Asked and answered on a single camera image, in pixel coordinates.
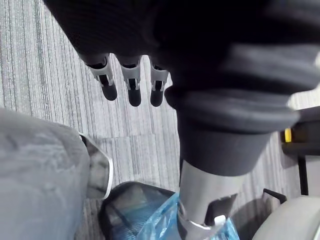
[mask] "floor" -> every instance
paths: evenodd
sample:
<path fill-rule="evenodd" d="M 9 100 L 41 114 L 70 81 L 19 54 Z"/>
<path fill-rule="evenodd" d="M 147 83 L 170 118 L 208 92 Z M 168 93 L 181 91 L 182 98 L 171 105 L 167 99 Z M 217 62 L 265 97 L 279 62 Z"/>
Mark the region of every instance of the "floor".
<path fill-rule="evenodd" d="M 107 101 L 89 70 L 39 0 L 0 2 L 0 107 L 58 122 L 86 133 L 114 159 L 114 185 L 140 181 L 178 190 L 179 141 L 175 111 L 167 103 L 152 107 L 150 64 L 141 61 L 139 107 L 131 107 L 121 69 L 111 56 L 118 88 Z M 296 109 L 320 105 L 320 89 L 295 95 Z M 243 184 L 233 209 L 240 239 L 251 239 L 270 214 L 263 188 L 289 198 L 300 194 L 298 167 L 283 156 L 274 134 Z M 99 240 L 100 201 L 87 200 L 77 240 Z"/>

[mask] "yellow object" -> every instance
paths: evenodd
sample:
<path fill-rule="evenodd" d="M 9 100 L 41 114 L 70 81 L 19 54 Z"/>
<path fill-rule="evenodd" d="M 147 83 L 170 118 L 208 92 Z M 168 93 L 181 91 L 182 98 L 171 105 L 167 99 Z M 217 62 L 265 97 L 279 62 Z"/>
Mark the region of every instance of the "yellow object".
<path fill-rule="evenodd" d="M 292 134 L 291 134 L 291 129 L 286 128 L 284 130 L 284 140 L 286 143 L 291 143 L 292 142 Z"/>

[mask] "blue plastic bag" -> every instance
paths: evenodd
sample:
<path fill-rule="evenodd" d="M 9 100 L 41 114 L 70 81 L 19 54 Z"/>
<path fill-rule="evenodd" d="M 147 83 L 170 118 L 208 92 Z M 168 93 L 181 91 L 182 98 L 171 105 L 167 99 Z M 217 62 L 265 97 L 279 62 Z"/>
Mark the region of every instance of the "blue plastic bag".
<path fill-rule="evenodd" d="M 179 194 L 172 195 L 144 224 L 137 240 L 178 240 L 181 239 L 177 228 L 177 203 Z M 230 220 L 211 240 L 240 240 L 237 230 Z"/>

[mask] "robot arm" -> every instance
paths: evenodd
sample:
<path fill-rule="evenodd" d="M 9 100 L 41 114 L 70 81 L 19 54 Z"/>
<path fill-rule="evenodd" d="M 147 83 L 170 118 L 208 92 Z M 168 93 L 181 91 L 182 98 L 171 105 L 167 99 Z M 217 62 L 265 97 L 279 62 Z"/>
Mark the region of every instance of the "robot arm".
<path fill-rule="evenodd" d="M 109 100 L 109 53 L 138 106 L 140 56 L 152 62 L 151 101 L 176 109 L 183 239 L 215 234 L 274 131 L 293 125 L 291 94 L 315 88 L 316 1 L 44 0 Z"/>

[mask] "black fingertip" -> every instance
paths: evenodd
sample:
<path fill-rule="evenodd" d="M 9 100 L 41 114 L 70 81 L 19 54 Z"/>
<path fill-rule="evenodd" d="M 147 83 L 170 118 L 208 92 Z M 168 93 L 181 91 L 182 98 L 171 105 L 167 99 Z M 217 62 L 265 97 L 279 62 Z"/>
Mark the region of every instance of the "black fingertip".
<path fill-rule="evenodd" d="M 138 89 L 138 90 L 128 90 L 128 97 L 129 97 L 129 103 L 132 106 L 138 107 L 141 104 L 141 92 L 140 92 L 140 89 Z"/>
<path fill-rule="evenodd" d="M 151 91 L 150 102 L 154 107 L 159 107 L 163 101 L 164 92 L 163 91 Z"/>
<path fill-rule="evenodd" d="M 102 86 L 102 92 L 103 95 L 105 96 L 106 99 L 109 101 L 114 101 L 116 100 L 118 93 L 117 93 L 117 88 L 115 84 L 112 84 L 111 86 L 109 85 L 103 85 Z"/>

